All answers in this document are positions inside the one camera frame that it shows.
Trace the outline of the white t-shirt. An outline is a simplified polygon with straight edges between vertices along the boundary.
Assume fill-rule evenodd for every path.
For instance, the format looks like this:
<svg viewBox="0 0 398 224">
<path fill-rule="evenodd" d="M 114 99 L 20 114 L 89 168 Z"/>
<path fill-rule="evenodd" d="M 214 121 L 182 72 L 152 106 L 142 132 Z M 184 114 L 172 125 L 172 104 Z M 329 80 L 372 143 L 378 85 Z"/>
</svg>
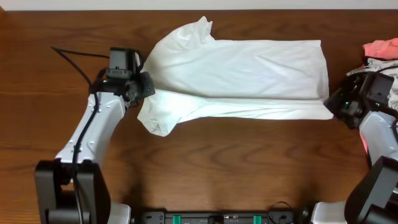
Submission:
<svg viewBox="0 0 398 224">
<path fill-rule="evenodd" d="M 216 40 L 211 28 L 205 17 L 181 26 L 148 56 L 155 93 L 138 119 L 150 133 L 164 137 L 204 117 L 332 118 L 319 40 Z"/>
</svg>

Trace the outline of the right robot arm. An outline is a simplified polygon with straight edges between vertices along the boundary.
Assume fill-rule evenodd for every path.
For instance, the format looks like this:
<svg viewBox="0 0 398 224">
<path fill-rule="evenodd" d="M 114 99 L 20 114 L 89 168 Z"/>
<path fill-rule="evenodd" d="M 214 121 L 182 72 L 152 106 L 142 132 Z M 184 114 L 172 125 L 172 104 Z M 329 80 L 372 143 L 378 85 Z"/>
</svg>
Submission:
<svg viewBox="0 0 398 224">
<path fill-rule="evenodd" d="M 397 111 L 388 107 L 390 84 L 342 87 L 326 107 L 358 129 L 369 171 L 342 202 L 317 202 L 302 223 L 397 223 Z"/>
</svg>

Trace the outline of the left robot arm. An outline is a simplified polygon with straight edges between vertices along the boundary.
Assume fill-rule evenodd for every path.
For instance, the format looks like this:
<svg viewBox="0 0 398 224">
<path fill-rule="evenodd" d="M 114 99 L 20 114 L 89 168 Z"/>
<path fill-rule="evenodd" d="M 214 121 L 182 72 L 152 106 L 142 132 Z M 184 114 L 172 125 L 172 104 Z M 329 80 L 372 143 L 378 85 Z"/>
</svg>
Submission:
<svg viewBox="0 0 398 224">
<path fill-rule="evenodd" d="M 131 208 L 113 203 L 101 166 L 130 105 L 155 93 L 148 72 L 116 78 L 100 71 L 75 132 L 53 160 L 35 168 L 41 223 L 130 223 Z"/>
</svg>

